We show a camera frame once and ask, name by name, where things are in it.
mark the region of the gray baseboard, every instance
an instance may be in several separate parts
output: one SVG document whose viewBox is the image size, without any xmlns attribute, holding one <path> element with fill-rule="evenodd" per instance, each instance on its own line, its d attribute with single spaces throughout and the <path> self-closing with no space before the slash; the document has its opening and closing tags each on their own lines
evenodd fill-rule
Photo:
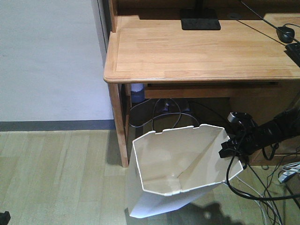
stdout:
<svg viewBox="0 0 300 225">
<path fill-rule="evenodd" d="M 113 130 L 114 120 L 0 122 L 0 131 Z"/>
</svg>

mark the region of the wastebasket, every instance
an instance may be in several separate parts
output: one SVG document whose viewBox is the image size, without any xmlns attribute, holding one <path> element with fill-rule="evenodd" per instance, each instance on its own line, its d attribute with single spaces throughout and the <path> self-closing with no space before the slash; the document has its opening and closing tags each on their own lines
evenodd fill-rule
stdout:
<svg viewBox="0 0 300 225">
<path fill-rule="evenodd" d="M 208 124 L 150 131 L 135 139 L 126 177 L 129 215 L 177 210 L 224 182 L 231 158 L 218 152 L 227 140 L 223 127 Z M 230 179 L 242 170 L 235 159 Z"/>
</svg>

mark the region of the desk drawer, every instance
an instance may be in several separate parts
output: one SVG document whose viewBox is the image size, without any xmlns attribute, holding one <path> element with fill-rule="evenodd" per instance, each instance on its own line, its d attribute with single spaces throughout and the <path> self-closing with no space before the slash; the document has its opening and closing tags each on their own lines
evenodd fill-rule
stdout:
<svg viewBox="0 0 300 225">
<path fill-rule="evenodd" d="M 280 91 L 278 82 L 147 84 L 145 98 L 273 97 Z"/>
</svg>

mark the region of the floor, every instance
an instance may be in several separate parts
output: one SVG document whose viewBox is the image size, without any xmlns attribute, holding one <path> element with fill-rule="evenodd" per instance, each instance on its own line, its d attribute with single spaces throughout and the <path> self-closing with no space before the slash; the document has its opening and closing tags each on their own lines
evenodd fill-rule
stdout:
<svg viewBox="0 0 300 225">
<path fill-rule="evenodd" d="M 0 211 L 10 212 L 9 225 L 263 224 L 258 205 L 225 185 L 177 211 L 132 218 L 119 158 L 114 130 L 0 132 Z M 272 167 L 255 170 L 265 180 Z M 262 190 L 249 170 L 240 178 Z M 274 195 L 288 194 L 276 179 L 272 186 Z M 285 225 L 298 224 L 293 200 L 277 205 Z"/>
</svg>

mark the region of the computer mouse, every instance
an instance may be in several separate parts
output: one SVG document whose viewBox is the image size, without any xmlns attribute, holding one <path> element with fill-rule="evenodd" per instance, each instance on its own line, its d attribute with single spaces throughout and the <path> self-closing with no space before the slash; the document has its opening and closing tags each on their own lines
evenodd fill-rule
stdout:
<svg viewBox="0 0 300 225">
<path fill-rule="evenodd" d="M 293 38 L 295 37 L 295 31 L 292 28 L 284 26 L 284 27 L 278 27 L 278 29 L 280 29 L 281 31 L 284 32 L 283 33 L 276 29 L 276 33 L 277 33 L 279 40 L 281 40 L 282 42 L 287 43 L 287 44 L 289 44 L 293 41 Z"/>
</svg>

